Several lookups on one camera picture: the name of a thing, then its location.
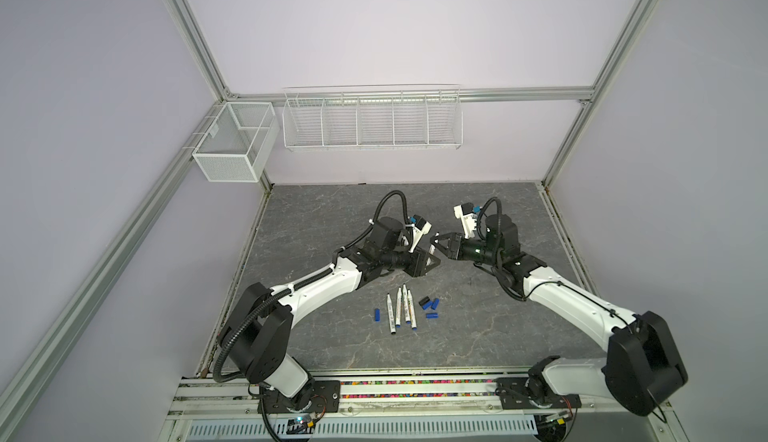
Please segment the white marker black ink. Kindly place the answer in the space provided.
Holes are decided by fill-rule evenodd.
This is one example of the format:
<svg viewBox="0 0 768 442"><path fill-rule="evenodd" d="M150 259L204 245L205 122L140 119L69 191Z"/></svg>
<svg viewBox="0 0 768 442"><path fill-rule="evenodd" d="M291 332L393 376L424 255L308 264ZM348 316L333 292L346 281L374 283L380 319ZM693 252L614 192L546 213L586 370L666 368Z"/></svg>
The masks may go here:
<svg viewBox="0 0 768 442"><path fill-rule="evenodd" d="M409 298L408 298L408 289L406 285L402 286L401 305L402 305L403 322L407 325L410 325L411 315L410 315L410 306L409 306Z"/></svg>

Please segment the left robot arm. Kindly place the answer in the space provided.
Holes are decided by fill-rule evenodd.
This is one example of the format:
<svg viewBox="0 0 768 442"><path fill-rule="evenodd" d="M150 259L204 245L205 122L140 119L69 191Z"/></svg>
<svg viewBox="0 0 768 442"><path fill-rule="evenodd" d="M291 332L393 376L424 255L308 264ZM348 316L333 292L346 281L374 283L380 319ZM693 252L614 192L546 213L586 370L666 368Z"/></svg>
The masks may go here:
<svg viewBox="0 0 768 442"><path fill-rule="evenodd" d="M393 271L421 277L440 260L420 246L431 223L408 212L405 194L384 195L365 230L335 249L331 262L285 284L247 287L217 337L211 369L217 383L244 378L295 404L316 394L310 373L287 352L292 329L336 298Z"/></svg>

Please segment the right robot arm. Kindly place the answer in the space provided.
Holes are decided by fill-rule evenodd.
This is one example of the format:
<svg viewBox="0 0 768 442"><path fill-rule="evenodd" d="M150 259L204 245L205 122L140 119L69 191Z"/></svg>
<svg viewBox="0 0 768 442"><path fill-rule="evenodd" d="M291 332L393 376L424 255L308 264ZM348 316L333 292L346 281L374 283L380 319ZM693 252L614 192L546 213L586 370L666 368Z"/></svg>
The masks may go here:
<svg viewBox="0 0 768 442"><path fill-rule="evenodd" d="M524 394L537 407L560 397L585 395L615 400L628 412L648 416L689 380L668 323L652 311L619 307L562 276L525 252L518 227L492 197L476 207L454 208L460 232L436 234L431 244L451 260L470 261L492 275L518 302L535 302L571 323L603 351L592 359L548 356L528 371Z"/></svg>

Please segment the white mesh box basket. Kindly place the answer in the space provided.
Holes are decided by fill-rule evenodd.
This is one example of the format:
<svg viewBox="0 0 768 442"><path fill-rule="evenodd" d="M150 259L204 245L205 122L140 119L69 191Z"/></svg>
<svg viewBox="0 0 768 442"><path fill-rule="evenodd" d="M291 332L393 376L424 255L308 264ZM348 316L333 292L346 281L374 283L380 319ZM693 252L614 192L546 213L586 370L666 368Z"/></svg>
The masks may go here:
<svg viewBox="0 0 768 442"><path fill-rule="evenodd" d="M278 134L270 102L225 102L193 158L209 182L258 183Z"/></svg>

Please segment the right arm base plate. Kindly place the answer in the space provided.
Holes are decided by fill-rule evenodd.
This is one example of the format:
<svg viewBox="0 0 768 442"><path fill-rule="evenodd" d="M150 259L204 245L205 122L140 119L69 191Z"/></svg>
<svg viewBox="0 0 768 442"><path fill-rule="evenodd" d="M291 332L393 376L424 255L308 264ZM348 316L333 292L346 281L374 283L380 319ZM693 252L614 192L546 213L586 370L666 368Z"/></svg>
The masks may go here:
<svg viewBox="0 0 768 442"><path fill-rule="evenodd" d="M500 377L496 379L494 394L499 398L502 408L512 409L572 409L582 407L581 399L576 394L555 394L539 378L527 375Z"/></svg>

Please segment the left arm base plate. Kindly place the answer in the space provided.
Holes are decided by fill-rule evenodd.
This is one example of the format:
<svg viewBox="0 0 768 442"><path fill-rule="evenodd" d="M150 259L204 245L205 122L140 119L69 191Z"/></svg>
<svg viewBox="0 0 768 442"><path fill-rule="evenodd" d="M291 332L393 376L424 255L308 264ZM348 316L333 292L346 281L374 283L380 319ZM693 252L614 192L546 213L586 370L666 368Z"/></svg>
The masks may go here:
<svg viewBox="0 0 768 442"><path fill-rule="evenodd" d="M291 397L273 388L259 387L259 395L269 414L336 413L341 401L341 381L311 379Z"/></svg>

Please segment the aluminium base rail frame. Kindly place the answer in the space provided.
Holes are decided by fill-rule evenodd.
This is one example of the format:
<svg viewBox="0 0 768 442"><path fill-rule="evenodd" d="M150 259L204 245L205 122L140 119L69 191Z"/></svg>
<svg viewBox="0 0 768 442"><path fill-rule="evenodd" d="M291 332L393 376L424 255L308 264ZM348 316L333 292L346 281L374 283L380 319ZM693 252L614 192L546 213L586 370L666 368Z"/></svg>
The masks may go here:
<svg viewBox="0 0 768 442"><path fill-rule="evenodd" d="M572 409L502 408L496 379L527 375L519 367L458 369L320 370L317 380L340 380L336 413L269 414L259 389L244 380L215 383L186 379L179 384L159 440L184 441L192 424L203 420L261 419L271 440L271 423L292 419L301 430L331 417L429 417L531 415L535 436L472 436L437 440L346 439L342 441L685 441L688 436L673 407L665 403L648 417L635 416L612 399L579 396Z"/></svg>

